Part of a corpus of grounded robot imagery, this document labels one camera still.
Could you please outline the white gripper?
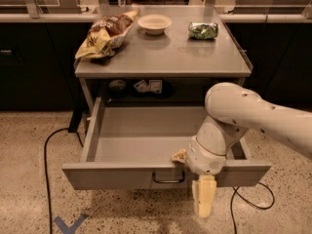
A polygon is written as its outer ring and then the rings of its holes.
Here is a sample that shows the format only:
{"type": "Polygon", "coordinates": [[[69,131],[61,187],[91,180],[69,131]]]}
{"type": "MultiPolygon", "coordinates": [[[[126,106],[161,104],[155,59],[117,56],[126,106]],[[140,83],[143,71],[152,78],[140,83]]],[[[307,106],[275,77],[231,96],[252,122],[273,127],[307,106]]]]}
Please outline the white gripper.
{"type": "Polygon", "coordinates": [[[244,127],[225,124],[207,116],[198,133],[191,138],[187,151],[180,149],[172,155],[173,162],[187,162],[190,171],[199,175],[192,181],[194,212],[198,217],[206,218],[211,214],[216,191],[214,176],[221,172],[232,145],[246,132],[244,127]]]}

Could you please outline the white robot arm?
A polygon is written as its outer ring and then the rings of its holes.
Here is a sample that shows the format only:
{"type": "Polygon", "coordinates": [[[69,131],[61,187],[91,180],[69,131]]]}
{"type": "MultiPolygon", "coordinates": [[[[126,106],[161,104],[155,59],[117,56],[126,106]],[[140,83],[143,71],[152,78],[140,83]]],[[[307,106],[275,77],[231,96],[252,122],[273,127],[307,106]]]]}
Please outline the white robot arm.
{"type": "Polygon", "coordinates": [[[233,83],[218,83],[205,96],[208,116],[187,149],[172,156],[199,176],[192,182],[194,212],[211,213],[215,176],[226,154],[249,129],[258,130],[309,158],[312,155],[312,113],[273,104],[254,91],[233,83]]]}

